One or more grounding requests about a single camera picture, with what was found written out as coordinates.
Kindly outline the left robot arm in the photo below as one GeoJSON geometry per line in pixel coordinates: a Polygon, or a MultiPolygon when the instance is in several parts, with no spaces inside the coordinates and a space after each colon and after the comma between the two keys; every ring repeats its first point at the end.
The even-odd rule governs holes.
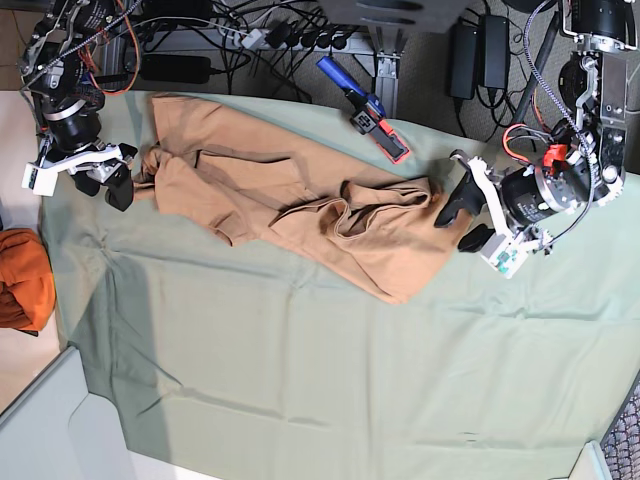
{"type": "Polygon", "coordinates": [[[502,136],[504,152],[519,169],[499,172],[482,158],[462,150],[450,158],[464,175],[439,213],[438,228],[453,225],[466,211],[487,209],[492,223],[462,237],[461,252],[485,258],[542,251],[550,253],[557,237],[541,222],[557,213],[581,217],[622,192],[625,181],[627,64],[624,51],[638,47],[630,1],[559,1],[556,22],[577,47],[562,67],[558,87],[542,76],[541,58],[527,60],[530,83],[554,102],[562,118],[548,132],[515,122],[502,136]]]}

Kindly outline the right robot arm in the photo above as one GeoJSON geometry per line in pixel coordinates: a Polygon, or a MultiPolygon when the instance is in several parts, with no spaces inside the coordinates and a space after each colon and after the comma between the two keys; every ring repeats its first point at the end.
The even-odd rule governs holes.
{"type": "Polygon", "coordinates": [[[136,35],[130,20],[136,1],[55,1],[36,24],[18,62],[20,94],[32,113],[38,140],[37,158],[26,164],[22,186],[50,197],[61,174],[69,174],[80,192],[105,194],[111,207],[125,211],[134,199],[131,163],[134,146],[101,139],[99,117],[114,95],[96,73],[92,51],[111,30],[124,27],[136,35]]]}

